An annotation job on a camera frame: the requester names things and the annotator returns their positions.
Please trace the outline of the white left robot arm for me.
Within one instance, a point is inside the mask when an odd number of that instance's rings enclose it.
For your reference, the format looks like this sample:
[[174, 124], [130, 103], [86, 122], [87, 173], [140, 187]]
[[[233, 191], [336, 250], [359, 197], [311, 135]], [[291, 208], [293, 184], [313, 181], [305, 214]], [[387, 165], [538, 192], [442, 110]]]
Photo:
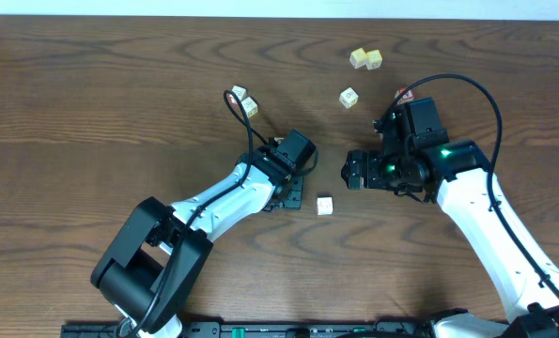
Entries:
[[213, 247], [242, 219], [267, 211], [300, 185], [315, 149], [263, 146], [200, 194], [138, 204], [93, 269], [90, 281], [123, 315], [118, 337], [177, 337], [178, 312]]

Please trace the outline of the cream block with faint drawing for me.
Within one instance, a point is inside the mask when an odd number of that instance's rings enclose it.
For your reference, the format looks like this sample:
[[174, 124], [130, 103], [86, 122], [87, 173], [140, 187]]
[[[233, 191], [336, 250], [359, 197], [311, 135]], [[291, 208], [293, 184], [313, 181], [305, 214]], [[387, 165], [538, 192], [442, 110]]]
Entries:
[[358, 99], [359, 95], [354, 91], [352, 87], [347, 88], [339, 95], [339, 101], [346, 109], [349, 109], [353, 105], [355, 105], [358, 102]]

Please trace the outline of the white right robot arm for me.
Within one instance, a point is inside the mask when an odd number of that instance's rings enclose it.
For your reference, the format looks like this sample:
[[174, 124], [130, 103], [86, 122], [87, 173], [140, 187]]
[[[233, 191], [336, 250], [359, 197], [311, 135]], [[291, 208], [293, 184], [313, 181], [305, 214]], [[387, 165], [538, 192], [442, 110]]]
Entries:
[[505, 309], [505, 323], [450, 310], [429, 319], [432, 337], [559, 337], [559, 268], [506, 200], [471, 140], [452, 142], [433, 106], [404, 104], [375, 121], [380, 150], [351, 150], [341, 177], [351, 190], [423, 192], [472, 246]]

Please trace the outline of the white block with faint print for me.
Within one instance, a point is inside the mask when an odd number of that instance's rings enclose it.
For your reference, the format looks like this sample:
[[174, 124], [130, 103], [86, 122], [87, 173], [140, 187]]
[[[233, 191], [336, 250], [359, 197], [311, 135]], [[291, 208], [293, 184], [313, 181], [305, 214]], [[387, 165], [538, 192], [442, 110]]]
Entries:
[[317, 199], [317, 214], [332, 215], [334, 212], [334, 203], [332, 197], [319, 197]]

